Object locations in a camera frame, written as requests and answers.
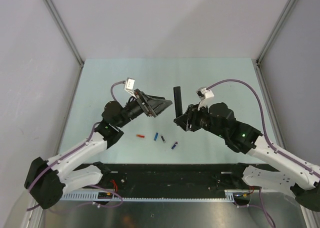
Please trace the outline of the black remote control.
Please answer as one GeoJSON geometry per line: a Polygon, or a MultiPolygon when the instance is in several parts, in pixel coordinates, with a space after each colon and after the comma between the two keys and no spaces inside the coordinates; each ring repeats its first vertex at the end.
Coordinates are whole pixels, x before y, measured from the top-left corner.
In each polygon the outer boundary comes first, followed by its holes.
{"type": "Polygon", "coordinates": [[[183,114],[181,87],[180,86],[174,87],[173,94],[174,94],[173,96],[174,96],[175,116],[179,117],[183,114]]]}

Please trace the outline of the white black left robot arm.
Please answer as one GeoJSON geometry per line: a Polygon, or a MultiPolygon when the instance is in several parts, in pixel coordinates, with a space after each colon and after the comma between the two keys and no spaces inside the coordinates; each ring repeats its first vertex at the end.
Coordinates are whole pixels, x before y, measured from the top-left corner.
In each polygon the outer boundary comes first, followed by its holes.
{"type": "Polygon", "coordinates": [[[44,160],[34,159],[29,167],[24,188],[46,210],[54,206],[63,195],[79,188],[110,184],[108,170],[100,162],[78,169],[83,162],[116,144],[123,136],[121,128],[141,114],[157,117],[172,105],[164,97],[147,95],[136,89],[133,100],[125,106],[117,101],[108,102],[102,120],[93,124],[89,136],[78,145],[44,160]]]}

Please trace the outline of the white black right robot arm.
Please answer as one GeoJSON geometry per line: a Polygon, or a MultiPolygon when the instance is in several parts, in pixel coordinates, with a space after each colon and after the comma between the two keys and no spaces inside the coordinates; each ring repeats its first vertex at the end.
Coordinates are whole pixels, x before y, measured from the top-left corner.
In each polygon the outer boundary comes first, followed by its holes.
{"type": "Polygon", "coordinates": [[[225,103],[210,107],[189,105],[175,106],[174,122],[184,131],[208,131],[222,139],[228,148],[257,158],[271,167],[274,172],[260,170],[251,165],[242,165],[242,171],[231,175],[230,182],[242,189],[245,185],[276,190],[293,197],[301,206],[314,211],[320,210],[320,167],[309,163],[267,139],[253,126],[236,120],[234,112],[225,103]]]}

